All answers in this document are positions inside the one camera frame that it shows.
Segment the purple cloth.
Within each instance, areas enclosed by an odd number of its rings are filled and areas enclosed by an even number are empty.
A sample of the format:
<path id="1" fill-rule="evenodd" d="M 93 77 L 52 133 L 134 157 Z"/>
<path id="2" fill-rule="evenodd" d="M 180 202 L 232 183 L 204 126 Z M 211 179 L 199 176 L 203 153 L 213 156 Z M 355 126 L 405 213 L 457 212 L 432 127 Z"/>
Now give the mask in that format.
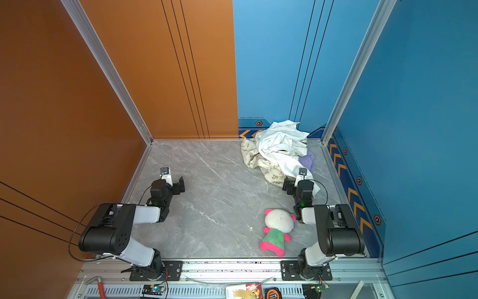
<path id="1" fill-rule="evenodd" d="M 315 155 L 310 150 L 307 151 L 306 156 L 300 156 L 298 161 L 302 164 L 304 168 L 308 169 L 311 173 L 314 171 Z"/>

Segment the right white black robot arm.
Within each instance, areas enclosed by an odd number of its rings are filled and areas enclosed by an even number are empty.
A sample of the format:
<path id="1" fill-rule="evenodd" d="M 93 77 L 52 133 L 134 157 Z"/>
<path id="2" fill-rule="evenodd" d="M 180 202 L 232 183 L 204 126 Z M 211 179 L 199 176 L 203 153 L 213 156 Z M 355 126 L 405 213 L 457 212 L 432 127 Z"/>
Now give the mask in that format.
<path id="1" fill-rule="evenodd" d="M 338 258 L 365 254 L 365 241 L 347 204 L 312 203 L 315 180 L 285 178 L 283 190 L 295 200 L 295 219 L 316 228 L 316 242 L 304 248 L 296 262 L 282 261 L 284 281 L 331 281 L 330 263 Z"/>

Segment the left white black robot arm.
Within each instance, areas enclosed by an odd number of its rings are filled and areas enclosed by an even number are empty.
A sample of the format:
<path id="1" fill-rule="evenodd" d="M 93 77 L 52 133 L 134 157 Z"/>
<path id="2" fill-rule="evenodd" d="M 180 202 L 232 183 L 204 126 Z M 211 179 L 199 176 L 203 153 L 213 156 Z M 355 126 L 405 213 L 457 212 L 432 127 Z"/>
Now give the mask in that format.
<path id="1" fill-rule="evenodd" d="M 100 257 L 79 259 L 74 256 L 71 251 L 73 239 L 68 242 L 70 257 L 83 263 L 118 259 L 129 264 L 123 272 L 130 274 L 131 281 L 167 280 L 174 271 L 163 262 L 160 251 L 135 240 L 131 232 L 136 224 L 156 224 L 166 220 L 173 196 L 185 192 L 184 178 L 180 177 L 174 183 L 170 175 L 163 175 L 153 181 L 150 192 L 151 197 L 145 205 L 105 202 L 92 208 L 95 213 L 79 238 L 78 248 Z"/>

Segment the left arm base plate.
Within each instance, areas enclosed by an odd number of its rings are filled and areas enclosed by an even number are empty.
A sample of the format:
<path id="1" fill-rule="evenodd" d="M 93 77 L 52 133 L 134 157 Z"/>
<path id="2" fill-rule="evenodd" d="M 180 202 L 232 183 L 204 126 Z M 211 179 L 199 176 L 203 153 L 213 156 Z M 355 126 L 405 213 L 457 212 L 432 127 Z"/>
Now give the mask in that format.
<path id="1" fill-rule="evenodd" d="M 158 281 L 177 282 L 182 273 L 183 261 L 166 260 L 157 265 L 152 264 L 149 267 L 134 266 L 130 273 L 129 280 L 133 282 Z"/>

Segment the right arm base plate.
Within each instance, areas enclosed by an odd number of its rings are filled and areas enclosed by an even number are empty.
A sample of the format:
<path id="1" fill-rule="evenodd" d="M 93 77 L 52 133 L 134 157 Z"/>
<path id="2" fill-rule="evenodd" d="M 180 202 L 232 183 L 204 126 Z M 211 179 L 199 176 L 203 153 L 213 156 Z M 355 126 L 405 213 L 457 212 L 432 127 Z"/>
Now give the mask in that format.
<path id="1" fill-rule="evenodd" d="M 297 260 L 282 260 L 280 262 L 281 276 L 284 281 L 313 280 L 332 281 L 332 271 L 329 265 L 311 267 L 300 265 Z"/>

